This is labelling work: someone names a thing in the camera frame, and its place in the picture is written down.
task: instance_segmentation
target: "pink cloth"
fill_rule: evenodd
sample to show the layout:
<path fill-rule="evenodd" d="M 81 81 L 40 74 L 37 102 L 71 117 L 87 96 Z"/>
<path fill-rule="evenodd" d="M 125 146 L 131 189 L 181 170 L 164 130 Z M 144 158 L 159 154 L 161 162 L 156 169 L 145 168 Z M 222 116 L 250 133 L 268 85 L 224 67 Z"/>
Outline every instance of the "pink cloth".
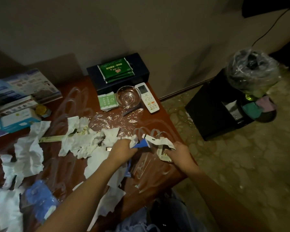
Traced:
<path fill-rule="evenodd" d="M 277 108 L 277 106 L 270 101 L 269 96 L 259 98 L 256 104 L 263 109 L 263 113 L 274 111 Z"/>

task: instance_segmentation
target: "baseboard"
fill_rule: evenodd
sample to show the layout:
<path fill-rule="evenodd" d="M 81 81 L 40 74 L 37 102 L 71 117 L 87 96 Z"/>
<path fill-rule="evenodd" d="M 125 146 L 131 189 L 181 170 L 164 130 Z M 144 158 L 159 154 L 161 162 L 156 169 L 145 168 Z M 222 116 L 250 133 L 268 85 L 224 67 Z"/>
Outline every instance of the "baseboard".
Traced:
<path fill-rule="evenodd" d="M 177 95 L 179 95 L 179 94 L 185 93 L 185 92 L 187 92 L 187 91 L 189 91 L 189 90 L 191 90 L 191 89 L 194 89 L 194 88 L 197 88 L 197 87 L 199 87 L 199 86 L 201 86 L 201 85 L 204 85 L 206 82 L 208 82 L 208 81 L 210 81 L 210 80 L 212 80 L 212 78 L 207 79 L 207 80 L 202 81 L 202 82 L 199 82 L 199 83 L 196 83 L 196 84 L 194 84 L 194 85 L 191 85 L 191 86 L 189 86 L 189 87 L 186 87 L 186 88 L 184 88 L 184 89 L 181 89 L 181 90 L 179 90 L 179 91 L 177 91 L 177 92 L 171 93 L 171 94 L 169 94 L 169 95 L 163 96 L 163 97 L 159 98 L 159 101 L 162 102 L 162 101 L 165 101 L 165 100 L 170 99 L 170 98 L 172 98 L 172 97 L 175 97 L 175 96 L 177 96 Z"/>

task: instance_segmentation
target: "person's left hand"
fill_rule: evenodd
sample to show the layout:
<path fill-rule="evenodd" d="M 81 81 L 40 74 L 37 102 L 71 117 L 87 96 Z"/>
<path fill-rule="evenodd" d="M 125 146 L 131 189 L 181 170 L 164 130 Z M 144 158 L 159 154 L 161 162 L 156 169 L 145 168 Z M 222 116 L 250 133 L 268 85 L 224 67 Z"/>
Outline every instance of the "person's left hand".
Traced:
<path fill-rule="evenodd" d="M 113 145 L 108 159 L 118 167 L 126 163 L 138 151 L 137 148 L 130 148 L 130 139 L 120 139 Z"/>

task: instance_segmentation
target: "hand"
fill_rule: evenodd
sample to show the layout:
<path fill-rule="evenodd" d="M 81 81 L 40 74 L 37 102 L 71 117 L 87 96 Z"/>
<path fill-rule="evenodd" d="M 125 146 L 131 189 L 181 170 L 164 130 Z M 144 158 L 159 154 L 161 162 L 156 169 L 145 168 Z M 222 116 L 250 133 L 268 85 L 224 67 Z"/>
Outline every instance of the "hand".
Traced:
<path fill-rule="evenodd" d="M 138 151 L 137 148 L 130 148 L 130 142 L 130 139 L 117 140 L 108 155 L 108 159 L 116 164 L 118 168 L 131 159 Z"/>
<path fill-rule="evenodd" d="M 164 150 L 164 152 L 182 172 L 187 173 L 190 169 L 198 167 L 190 155 L 189 148 L 186 145 L 180 142 L 175 142 L 174 147 L 176 150 Z"/>

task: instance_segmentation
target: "remote control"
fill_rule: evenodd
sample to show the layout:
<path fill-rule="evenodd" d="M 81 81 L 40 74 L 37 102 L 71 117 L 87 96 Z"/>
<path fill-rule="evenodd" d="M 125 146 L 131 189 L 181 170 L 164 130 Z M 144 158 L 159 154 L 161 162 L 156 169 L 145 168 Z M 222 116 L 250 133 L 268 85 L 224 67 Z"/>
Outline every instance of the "remote control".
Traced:
<path fill-rule="evenodd" d="M 142 101 L 150 113 L 154 113 L 160 109 L 145 83 L 139 83 L 135 87 L 141 92 Z"/>

